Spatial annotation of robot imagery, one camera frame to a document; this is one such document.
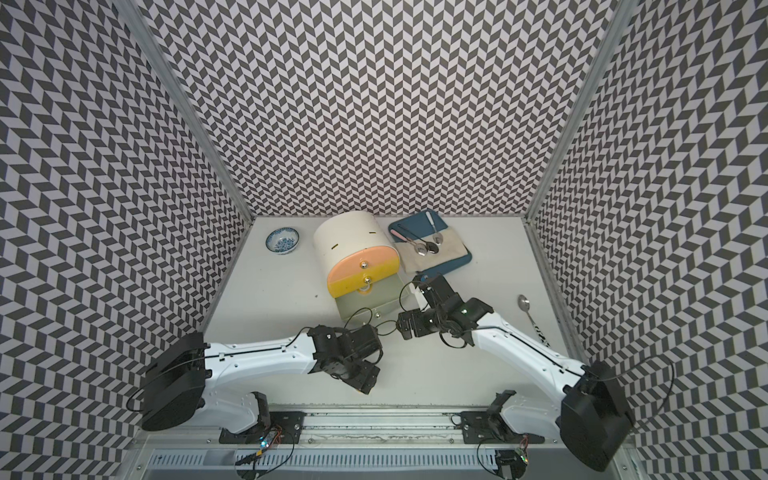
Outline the grey bottom drawer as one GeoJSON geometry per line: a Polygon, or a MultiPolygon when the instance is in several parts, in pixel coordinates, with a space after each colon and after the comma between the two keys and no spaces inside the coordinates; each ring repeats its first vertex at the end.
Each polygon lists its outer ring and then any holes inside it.
{"type": "Polygon", "coordinates": [[[409,287],[398,275],[372,283],[364,291],[355,290],[335,300],[339,314],[351,327],[370,319],[385,320],[405,305],[409,287]]]}

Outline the yellow drawer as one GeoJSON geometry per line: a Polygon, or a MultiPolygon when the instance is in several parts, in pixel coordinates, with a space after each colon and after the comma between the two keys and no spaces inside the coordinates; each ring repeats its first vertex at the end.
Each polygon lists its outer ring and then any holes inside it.
{"type": "Polygon", "coordinates": [[[327,288],[333,298],[339,298],[386,279],[398,270],[398,262],[376,265],[369,262],[365,269],[361,267],[360,263],[337,265],[328,274],[327,288]]]}

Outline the pink top drawer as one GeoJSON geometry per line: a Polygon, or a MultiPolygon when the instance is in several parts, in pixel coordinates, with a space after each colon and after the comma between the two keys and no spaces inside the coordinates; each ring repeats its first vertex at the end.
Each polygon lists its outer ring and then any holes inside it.
{"type": "Polygon", "coordinates": [[[391,265],[396,268],[400,265],[399,254],[393,247],[366,248],[334,261],[328,273],[328,282],[338,282],[362,271],[370,271],[382,266],[389,268],[391,265]]]}

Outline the white drawer cabinet shell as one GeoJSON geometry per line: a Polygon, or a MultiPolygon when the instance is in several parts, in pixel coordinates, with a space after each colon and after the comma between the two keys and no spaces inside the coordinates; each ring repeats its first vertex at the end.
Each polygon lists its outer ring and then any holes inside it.
{"type": "Polygon", "coordinates": [[[374,216],[365,211],[350,211],[325,220],[313,236],[315,251],[326,273],[350,264],[360,268],[397,258],[374,216]]]}

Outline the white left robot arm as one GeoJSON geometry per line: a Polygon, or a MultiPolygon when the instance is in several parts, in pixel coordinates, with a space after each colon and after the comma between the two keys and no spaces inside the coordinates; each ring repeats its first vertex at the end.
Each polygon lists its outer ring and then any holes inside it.
{"type": "Polygon", "coordinates": [[[148,432],[181,425],[243,434],[269,422],[265,394],[245,385],[261,377],[324,373],[367,394],[383,357],[377,330],[318,325],[285,339],[208,343],[200,332],[177,340],[146,367],[139,425],[148,432]]]}

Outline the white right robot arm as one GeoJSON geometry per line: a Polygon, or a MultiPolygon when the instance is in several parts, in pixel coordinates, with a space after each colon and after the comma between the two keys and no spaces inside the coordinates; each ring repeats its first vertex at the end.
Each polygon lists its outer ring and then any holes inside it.
{"type": "Polygon", "coordinates": [[[592,470],[608,468],[635,426],[614,367],[603,361],[587,365],[559,354],[511,325],[487,303],[463,300],[441,275],[416,287],[428,307],[399,313],[396,328],[404,339],[448,334],[512,366],[548,400],[538,404],[505,395],[492,407],[492,414],[515,434],[559,438],[592,470]]]}

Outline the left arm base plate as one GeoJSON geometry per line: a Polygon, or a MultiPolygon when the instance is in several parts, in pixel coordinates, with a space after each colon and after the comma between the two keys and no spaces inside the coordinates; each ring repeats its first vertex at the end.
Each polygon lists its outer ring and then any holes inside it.
{"type": "Polygon", "coordinates": [[[303,411],[274,411],[266,419],[241,433],[222,429],[220,444],[261,445],[279,439],[283,444],[297,444],[301,438],[306,413],[303,411]]]}

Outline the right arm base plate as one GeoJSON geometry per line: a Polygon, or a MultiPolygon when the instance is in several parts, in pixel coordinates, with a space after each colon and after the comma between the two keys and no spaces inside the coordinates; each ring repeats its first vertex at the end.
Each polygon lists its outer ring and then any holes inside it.
{"type": "Polygon", "coordinates": [[[458,414],[458,427],[465,444],[479,444],[490,440],[501,444],[518,444],[528,439],[532,445],[544,444],[546,439],[535,434],[520,434],[513,431],[501,415],[489,411],[462,411],[458,414]]]}

